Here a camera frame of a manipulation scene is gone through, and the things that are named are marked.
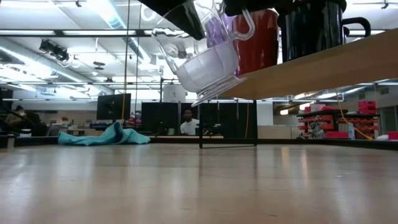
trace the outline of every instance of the teal cloth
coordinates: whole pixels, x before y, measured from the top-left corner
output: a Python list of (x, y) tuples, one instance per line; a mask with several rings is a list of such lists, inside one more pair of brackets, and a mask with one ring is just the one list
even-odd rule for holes
[(123, 129), (119, 122), (115, 122), (100, 136), (72, 136), (66, 133), (60, 133), (58, 136), (58, 144), (63, 145), (83, 145), (83, 146), (99, 146), (107, 144), (127, 144), (137, 143), (146, 144), (150, 141), (145, 135), (139, 134), (134, 129)]

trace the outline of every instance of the person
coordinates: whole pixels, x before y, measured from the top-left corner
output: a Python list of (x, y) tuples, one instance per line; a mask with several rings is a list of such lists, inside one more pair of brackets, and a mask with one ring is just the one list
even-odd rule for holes
[[(21, 105), (18, 105), (15, 108), (15, 113), (17, 113), (21, 116), (25, 116), (25, 109)], [(22, 119), (18, 118), (17, 116), (15, 116), (13, 114), (9, 114), (6, 118), (6, 123), (10, 124), (12, 126), (18, 126), (19, 124), (22, 123)]]
[(181, 134), (195, 135), (195, 129), (199, 128), (199, 120), (192, 118), (192, 110), (185, 110), (183, 118), (185, 122), (181, 124)]

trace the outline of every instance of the red mug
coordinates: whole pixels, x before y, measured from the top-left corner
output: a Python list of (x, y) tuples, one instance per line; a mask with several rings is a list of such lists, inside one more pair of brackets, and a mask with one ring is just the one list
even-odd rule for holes
[[(256, 31), (245, 41), (234, 40), (234, 47), (239, 56), (237, 76), (255, 72), (262, 68), (276, 65), (279, 51), (278, 14), (270, 9), (250, 13)], [(249, 31), (249, 26), (243, 15), (233, 20), (233, 30), (242, 34)]]

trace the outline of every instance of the white shirt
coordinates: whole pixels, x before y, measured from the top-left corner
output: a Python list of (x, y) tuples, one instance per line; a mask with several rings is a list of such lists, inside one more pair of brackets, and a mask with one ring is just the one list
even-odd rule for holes
[(189, 134), (189, 135), (195, 135), (195, 128), (199, 128), (197, 126), (199, 124), (199, 120), (193, 119), (190, 122), (184, 122), (181, 124), (181, 133), (182, 134)]

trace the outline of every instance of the wooden shelf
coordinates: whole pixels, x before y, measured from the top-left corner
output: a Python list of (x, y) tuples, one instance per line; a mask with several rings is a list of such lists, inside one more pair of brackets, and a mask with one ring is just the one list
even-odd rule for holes
[(398, 77), (398, 29), (246, 74), (222, 96), (260, 100)]

